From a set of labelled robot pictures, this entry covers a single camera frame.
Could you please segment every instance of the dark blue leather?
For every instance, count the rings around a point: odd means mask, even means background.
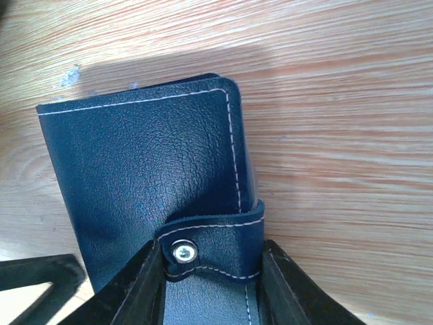
[[[205,218],[197,216],[248,212],[256,202],[240,93],[229,79],[209,74],[187,82],[40,105],[37,111],[95,291],[161,232],[165,223],[169,229],[189,222],[201,225]],[[233,222],[245,223],[243,218],[252,220],[258,216],[262,215],[234,216]],[[220,218],[216,222],[231,222],[227,217]],[[250,238],[251,227],[240,227],[222,237],[222,233],[208,228],[206,236],[215,236],[211,242],[219,242],[227,250],[223,257],[230,260],[217,258],[207,265],[229,268],[235,275],[251,275],[258,259],[247,259],[253,264],[248,269],[248,265],[241,265],[239,252],[250,251],[252,257],[260,255],[263,223],[255,226]],[[231,248],[237,253],[230,255]],[[230,283],[229,277],[216,280],[221,273],[213,273],[168,283],[167,301],[186,291],[221,296],[224,301],[238,299],[239,295],[247,297],[245,285]],[[255,301],[254,286],[250,291],[250,299]],[[178,315],[184,318],[181,322],[170,322],[174,316],[166,313],[165,324],[204,324],[193,316],[203,312],[202,301],[189,301],[195,307]],[[257,313],[251,308],[247,313],[245,309],[227,309],[223,305],[213,305],[212,310],[221,314],[215,324],[238,324],[233,320],[242,315],[245,324],[249,324]]]
[[[247,213],[186,217],[163,226],[156,237],[166,257],[168,279],[180,281],[204,272],[236,282],[257,279],[265,243],[264,212],[260,201]],[[188,264],[177,263],[170,250],[172,243],[182,239],[199,248],[197,258]]]

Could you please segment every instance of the leather strap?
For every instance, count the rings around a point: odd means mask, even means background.
[[[167,223],[156,233],[166,259],[170,281],[176,282],[202,272],[234,282],[255,281],[260,273],[260,259],[265,242],[263,227],[265,204],[234,215],[188,217]],[[224,238],[232,238],[227,246]],[[188,264],[177,263],[172,243],[190,240],[198,248],[197,258]]]

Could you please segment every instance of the wood grain surface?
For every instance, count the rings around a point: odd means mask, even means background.
[[[12,1],[0,259],[79,254],[37,104],[203,72],[240,85],[267,237],[367,324],[430,325],[431,0]],[[29,303],[17,292],[1,293],[0,324]],[[50,324],[92,294],[86,282]]]

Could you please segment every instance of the leather wallet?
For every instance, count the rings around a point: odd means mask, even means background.
[[[265,206],[232,80],[205,74],[37,112],[96,293],[156,240],[164,324],[259,324]]]

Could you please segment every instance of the wallet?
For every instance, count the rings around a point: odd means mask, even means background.
[[[337,320],[356,322],[310,322],[320,315],[320,304],[308,307],[316,292],[300,301],[304,295],[290,289],[295,277],[287,278],[292,262],[275,243],[265,246],[265,204],[231,79],[203,74],[37,112],[95,291],[65,324],[80,317],[91,324],[362,324],[335,301]],[[312,288],[305,274],[300,279]],[[121,309],[136,306],[131,292],[143,298],[142,310],[120,320]],[[101,295],[110,296],[110,308]]]

